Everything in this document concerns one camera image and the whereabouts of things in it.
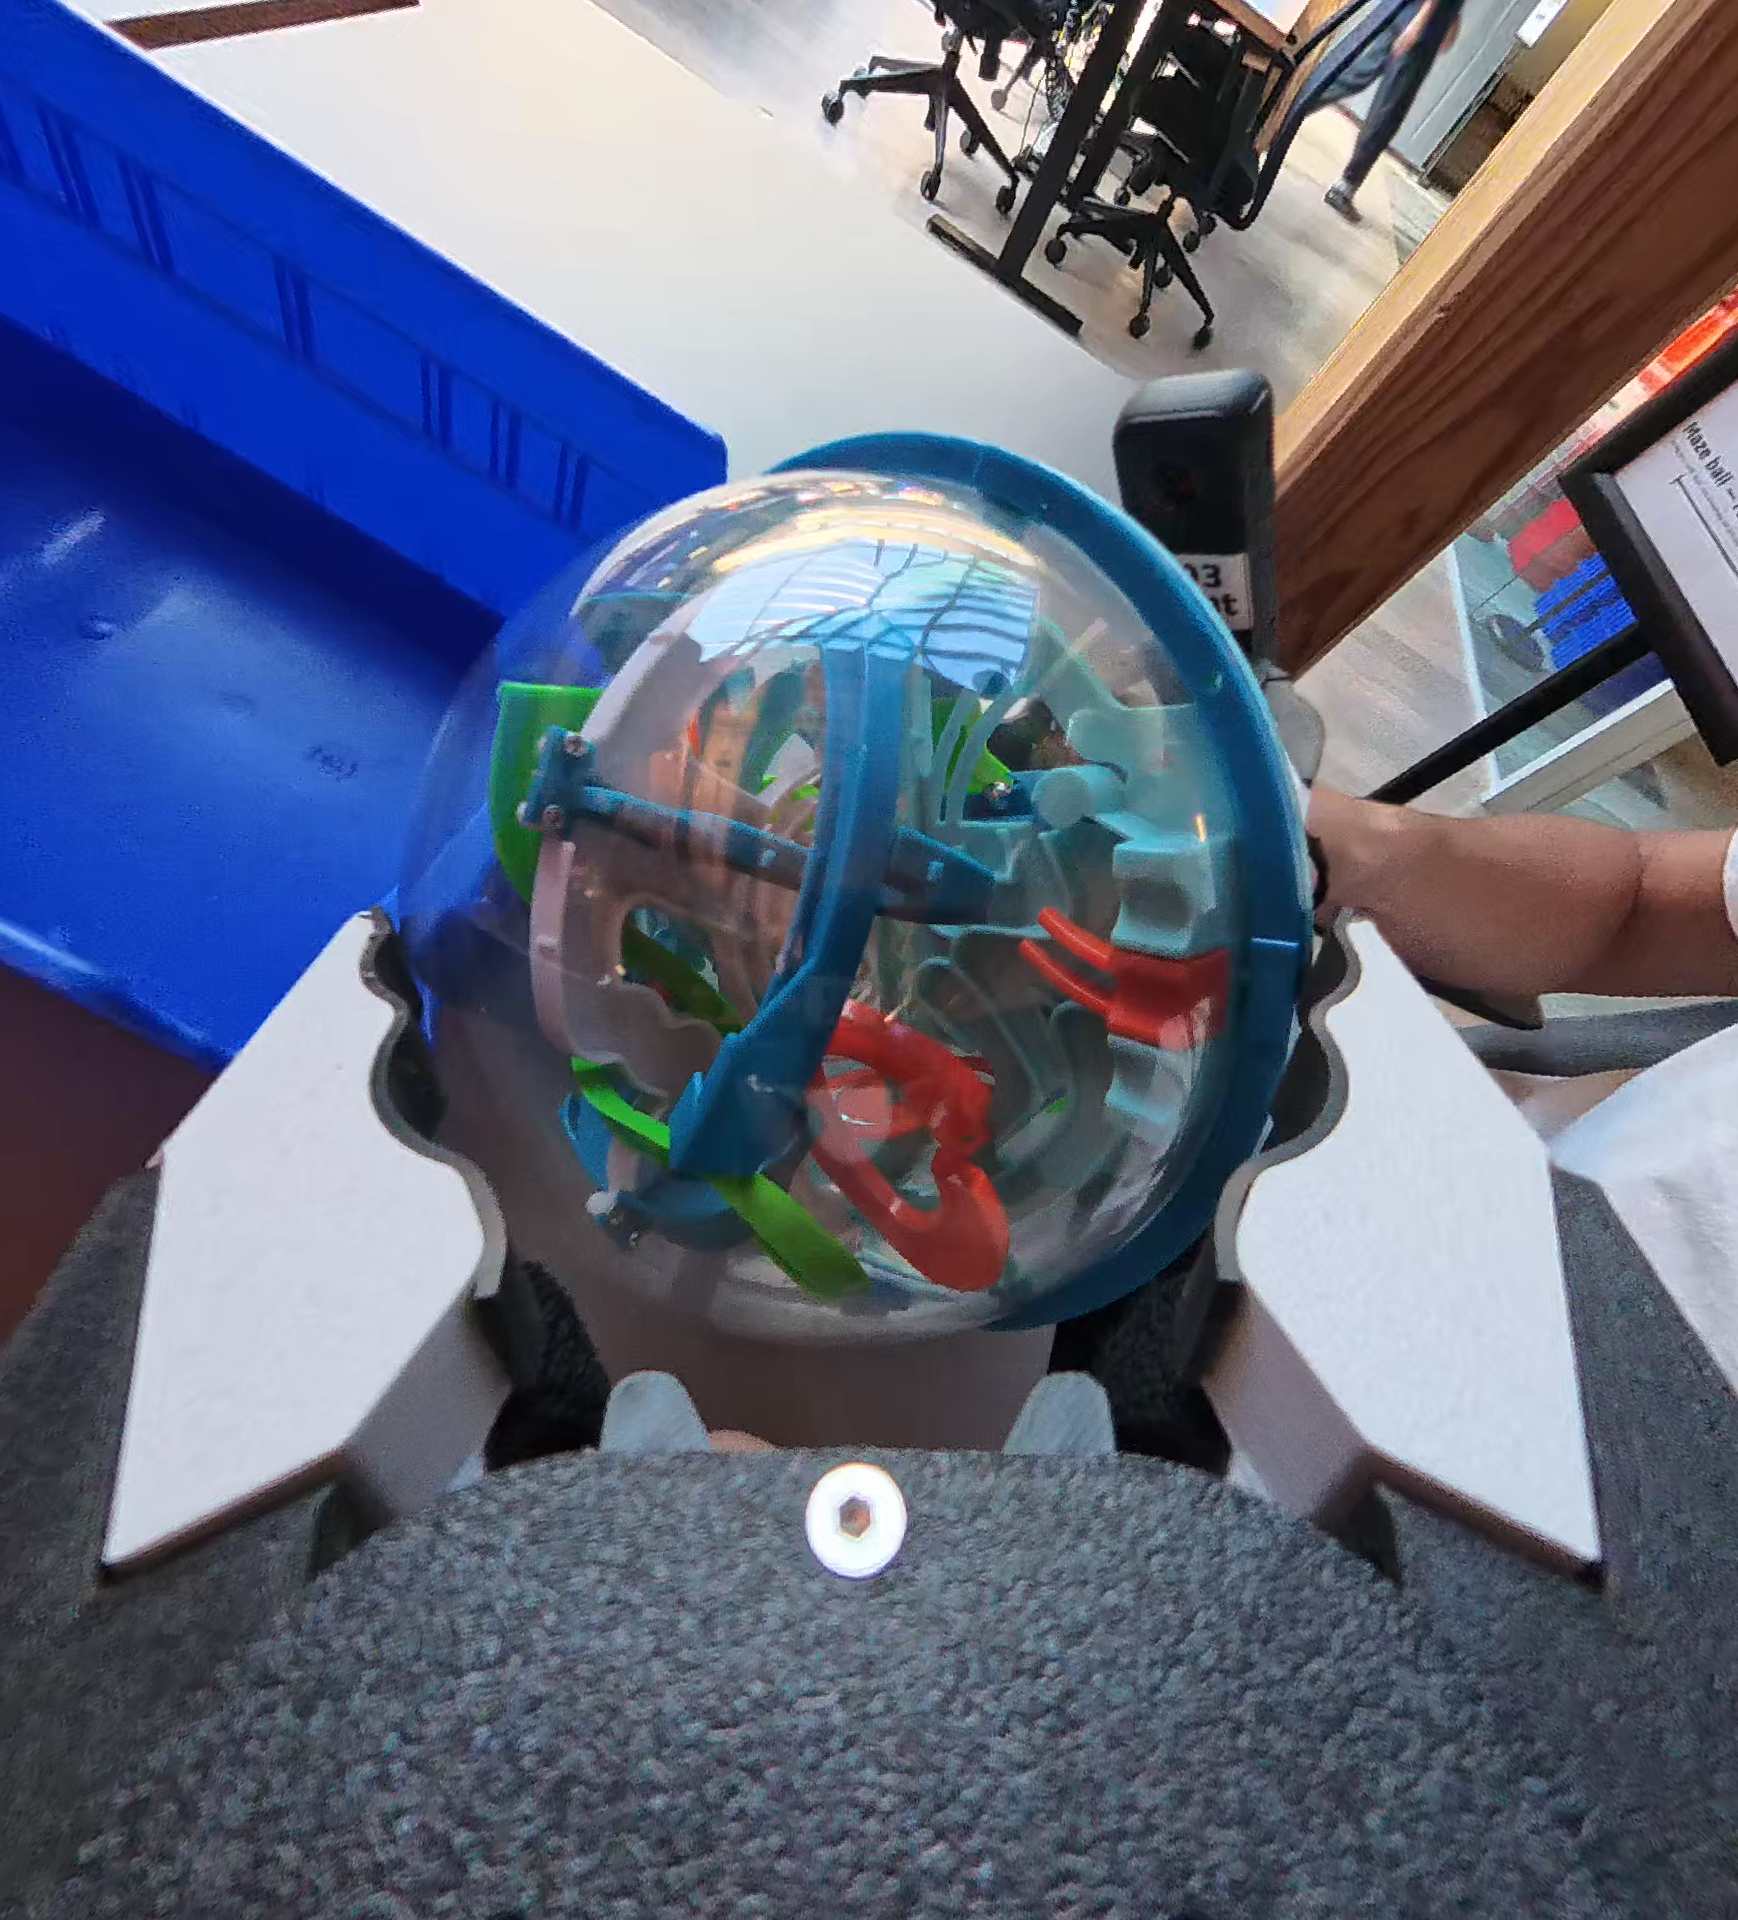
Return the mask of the person's right hand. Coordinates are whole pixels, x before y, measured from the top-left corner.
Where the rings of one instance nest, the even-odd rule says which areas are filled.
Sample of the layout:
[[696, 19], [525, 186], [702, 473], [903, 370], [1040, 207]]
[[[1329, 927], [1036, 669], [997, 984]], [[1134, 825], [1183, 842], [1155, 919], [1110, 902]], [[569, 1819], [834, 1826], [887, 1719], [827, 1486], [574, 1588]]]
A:
[[1315, 783], [1306, 827], [1319, 855], [1315, 918], [1362, 915], [1426, 982], [1458, 984], [1463, 821]]

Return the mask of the wooden beam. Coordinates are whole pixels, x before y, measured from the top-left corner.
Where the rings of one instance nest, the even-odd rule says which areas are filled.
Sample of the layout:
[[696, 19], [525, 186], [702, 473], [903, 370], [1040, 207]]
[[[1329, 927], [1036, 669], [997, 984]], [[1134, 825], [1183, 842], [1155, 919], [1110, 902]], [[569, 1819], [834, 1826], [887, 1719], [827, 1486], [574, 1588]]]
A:
[[1738, 286], [1738, 1], [1609, 3], [1276, 428], [1299, 676]]

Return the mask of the blue plastic bin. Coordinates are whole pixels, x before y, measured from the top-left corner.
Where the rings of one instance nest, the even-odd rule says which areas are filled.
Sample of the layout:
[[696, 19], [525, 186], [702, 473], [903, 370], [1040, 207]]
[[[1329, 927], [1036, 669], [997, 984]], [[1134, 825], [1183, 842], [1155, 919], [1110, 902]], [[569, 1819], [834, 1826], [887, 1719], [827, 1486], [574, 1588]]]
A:
[[203, 1067], [395, 883], [498, 624], [727, 445], [0, 3], [0, 964]]

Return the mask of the person's right forearm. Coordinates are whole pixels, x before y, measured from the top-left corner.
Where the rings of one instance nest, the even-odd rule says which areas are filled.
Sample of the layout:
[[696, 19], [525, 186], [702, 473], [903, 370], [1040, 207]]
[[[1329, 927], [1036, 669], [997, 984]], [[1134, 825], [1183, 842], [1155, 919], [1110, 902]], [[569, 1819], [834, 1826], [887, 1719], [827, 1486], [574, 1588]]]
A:
[[1448, 824], [1434, 980], [1493, 996], [1738, 996], [1722, 829], [1566, 816]]

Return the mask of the black office chair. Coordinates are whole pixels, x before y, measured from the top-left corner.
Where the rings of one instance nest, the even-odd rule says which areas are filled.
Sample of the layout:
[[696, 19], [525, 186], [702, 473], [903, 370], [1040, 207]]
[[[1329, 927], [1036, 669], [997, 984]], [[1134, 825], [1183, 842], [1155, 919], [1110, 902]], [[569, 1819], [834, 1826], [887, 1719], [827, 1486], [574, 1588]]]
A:
[[853, 99], [868, 101], [878, 95], [920, 99], [921, 125], [931, 139], [930, 163], [918, 180], [920, 200], [935, 201], [945, 173], [951, 128], [958, 128], [960, 153], [968, 158], [981, 153], [999, 170], [995, 211], [1005, 217], [1015, 210], [1021, 173], [963, 81], [962, 61], [966, 53], [974, 53], [978, 80], [995, 81], [1005, 45], [1017, 42], [1031, 55], [1041, 51], [1044, 26], [1033, 5], [1015, 1], [930, 1], [928, 10], [942, 31], [940, 51], [933, 57], [869, 53], [863, 64], [820, 95], [817, 109], [822, 119], [835, 128]]
[[1061, 190], [1045, 262], [1110, 246], [1141, 281], [1127, 333], [1144, 340], [1158, 294], [1178, 288], [1197, 311], [1192, 351], [1210, 348], [1217, 311], [1196, 251], [1257, 217], [1294, 139], [1306, 59], [1254, 3], [1158, 3]]

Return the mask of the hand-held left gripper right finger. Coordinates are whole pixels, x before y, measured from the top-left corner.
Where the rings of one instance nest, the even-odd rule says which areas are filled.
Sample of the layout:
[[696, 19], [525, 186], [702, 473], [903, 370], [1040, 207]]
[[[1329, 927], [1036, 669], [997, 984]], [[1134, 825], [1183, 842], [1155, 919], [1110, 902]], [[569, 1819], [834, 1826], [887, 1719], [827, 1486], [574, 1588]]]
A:
[[1242, 1479], [1337, 1529], [1371, 1489], [1557, 1571], [1602, 1561], [1547, 1147], [1381, 932], [1335, 923], [1291, 1067], [1314, 1116], [1212, 1230], [1206, 1393]]

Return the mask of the desk with black legs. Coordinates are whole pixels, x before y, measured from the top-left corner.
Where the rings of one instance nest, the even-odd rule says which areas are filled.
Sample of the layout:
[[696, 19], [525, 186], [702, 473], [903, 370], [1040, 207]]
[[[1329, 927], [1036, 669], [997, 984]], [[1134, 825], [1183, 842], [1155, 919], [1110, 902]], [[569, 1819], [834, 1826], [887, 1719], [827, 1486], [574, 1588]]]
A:
[[[935, 213], [930, 217], [928, 228], [931, 236], [940, 238], [951, 251], [962, 254], [978, 271], [999, 281], [1003, 290], [1023, 299], [1065, 333], [1080, 331], [1080, 316], [1031, 279], [1031, 260], [1045, 260], [1044, 242], [1061, 211], [1059, 201], [1063, 190], [1073, 184], [1085, 144], [1111, 106], [1115, 90], [1121, 83], [1121, 72], [1134, 55], [1158, 5], [1160, 3], [1108, 3], [1096, 31], [1096, 42], [1067, 92], [1063, 108], [1053, 117], [1041, 141], [1027, 150], [1027, 181], [1017, 190], [999, 248], [990, 250], [978, 243], [972, 233], [951, 225], [943, 216]], [[1341, 14], [1327, 12], [1323, 3], [1299, 3], [1291, 24], [1283, 24], [1270, 16], [1265, 3], [1251, 5], [1265, 14], [1271, 26], [1285, 29], [1295, 50], [1306, 55], [1302, 83], [1295, 94], [1295, 123], [1291, 129], [1291, 134], [1295, 134], [1302, 114], [1309, 108], [1314, 88], [1319, 83], [1323, 50], [1341, 28]]]

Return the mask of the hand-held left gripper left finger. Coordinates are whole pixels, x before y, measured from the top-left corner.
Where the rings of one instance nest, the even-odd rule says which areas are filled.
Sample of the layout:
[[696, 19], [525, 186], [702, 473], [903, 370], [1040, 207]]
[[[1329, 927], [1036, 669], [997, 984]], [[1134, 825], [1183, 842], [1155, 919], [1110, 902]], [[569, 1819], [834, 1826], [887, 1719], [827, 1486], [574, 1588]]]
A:
[[385, 914], [344, 922], [155, 1156], [102, 1567], [147, 1567], [318, 1486], [419, 1511], [507, 1367], [477, 1306], [498, 1195], [402, 1113]]

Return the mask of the red crate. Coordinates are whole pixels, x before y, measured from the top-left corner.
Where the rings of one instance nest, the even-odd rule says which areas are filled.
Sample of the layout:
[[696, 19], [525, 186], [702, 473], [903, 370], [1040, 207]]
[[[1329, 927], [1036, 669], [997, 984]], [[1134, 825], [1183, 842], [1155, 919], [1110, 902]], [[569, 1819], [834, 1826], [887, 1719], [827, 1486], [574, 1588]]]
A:
[[1566, 495], [1547, 501], [1508, 537], [1506, 545], [1512, 573], [1538, 595], [1598, 555], [1591, 536]]

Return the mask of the stack of blue crates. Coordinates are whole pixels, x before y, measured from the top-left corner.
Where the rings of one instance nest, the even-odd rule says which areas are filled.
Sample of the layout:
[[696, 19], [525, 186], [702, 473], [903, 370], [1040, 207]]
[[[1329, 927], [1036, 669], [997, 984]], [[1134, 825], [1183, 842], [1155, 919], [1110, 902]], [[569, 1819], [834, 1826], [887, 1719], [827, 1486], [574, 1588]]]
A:
[[1607, 561], [1591, 551], [1534, 602], [1544, 665], [1561, 672], [1637, 627]]

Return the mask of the black sign stand pole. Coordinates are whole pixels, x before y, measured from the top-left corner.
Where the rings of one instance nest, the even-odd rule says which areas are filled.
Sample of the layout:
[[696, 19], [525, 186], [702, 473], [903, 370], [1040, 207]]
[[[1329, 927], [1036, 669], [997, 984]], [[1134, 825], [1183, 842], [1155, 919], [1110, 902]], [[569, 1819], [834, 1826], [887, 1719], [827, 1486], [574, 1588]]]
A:
[[1378, 783], [1367, 797], [1375, 803], [1412, 803], [1456, 777], [1463, 767], [1550, 719], [1584, 694], [1600, 688], [1637, 662], [1649, 658], [1649, 635], [1639, 625], [1607, 635], [1568, 665], [1547, 673], [1475, 723], [1458, 731], [1412, 765]]

